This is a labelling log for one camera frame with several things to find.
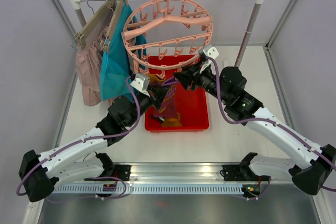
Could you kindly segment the purple sock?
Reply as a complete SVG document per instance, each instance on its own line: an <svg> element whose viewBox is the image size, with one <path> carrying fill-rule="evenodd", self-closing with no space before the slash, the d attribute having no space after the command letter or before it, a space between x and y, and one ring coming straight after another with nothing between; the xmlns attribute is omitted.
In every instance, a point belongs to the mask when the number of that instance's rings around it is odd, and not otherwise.
<svg viewBox="0 0 336 224"><path fill-rule="evenodd" d="M161 87L169 88L169 90L166 93L163 102L161 103L161 108L159 110L155 109L153 111L154 118L162 118L168 121L177 121L179 119L178 112L175 106L177 85L178 81L174 77L171 77L160 83Z"/></svg>
<svg viewBox="0 0 336 224"><path fill-rule="evenodd" d="M161 77L159 77L156 74L149 74L148 76L149 76L149 79L150 79L150 81L149 81L150 85L161 86L165 82L164 78L162 79Z"/></svg>

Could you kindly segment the pink round clip hanger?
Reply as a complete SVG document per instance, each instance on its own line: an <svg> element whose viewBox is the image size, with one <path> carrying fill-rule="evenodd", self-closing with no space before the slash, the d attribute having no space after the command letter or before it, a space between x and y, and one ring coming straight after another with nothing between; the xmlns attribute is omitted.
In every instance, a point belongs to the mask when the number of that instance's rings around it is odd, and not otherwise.
<svg viewBox="0 0 336 224"><path fill-rule="evenodd" d="M125 22L122 39L133 58L133 72L181 68L195 63L197 51L210 43L213 19L193 0L151 0L135 9ZM137 37L136 51L130 39Z"/></svg>

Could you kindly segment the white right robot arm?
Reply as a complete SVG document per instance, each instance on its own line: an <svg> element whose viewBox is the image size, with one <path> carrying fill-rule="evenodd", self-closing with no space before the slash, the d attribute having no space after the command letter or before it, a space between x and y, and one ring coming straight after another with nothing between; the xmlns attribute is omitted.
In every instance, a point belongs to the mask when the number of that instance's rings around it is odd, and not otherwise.
<svg viewBox="0 0 336 224"><path fill-rule="evenodd" d="M288 155L288 159L249 153L240 163L245 179L256 175L291 180L308 195L317 195L335 169L335 147L321 146L279 121L258 99L245 91L246 78L238 67L212 73L200 64L173 75L186 90L202 88L217 98L222 116L261 134Z"/></svg>

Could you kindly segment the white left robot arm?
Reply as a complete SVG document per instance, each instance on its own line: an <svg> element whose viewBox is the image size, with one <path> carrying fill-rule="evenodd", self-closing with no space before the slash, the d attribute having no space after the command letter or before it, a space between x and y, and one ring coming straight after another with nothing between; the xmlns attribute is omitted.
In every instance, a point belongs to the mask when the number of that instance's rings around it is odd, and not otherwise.
<svg viewBox="0 0 336 224"><path fill-rule="evenodd" d="M150 85L144 93L132 92L132 101L118 96L109 106L108 114L81 137L39 154L34 150L26 152L18 172L21 181L16 194L37 202L64 184L83 179L110 180L114 176L114 163L107 154L98 153L85 161L80 158L122 140L150 107L161 106L168 90Z"/></svg>

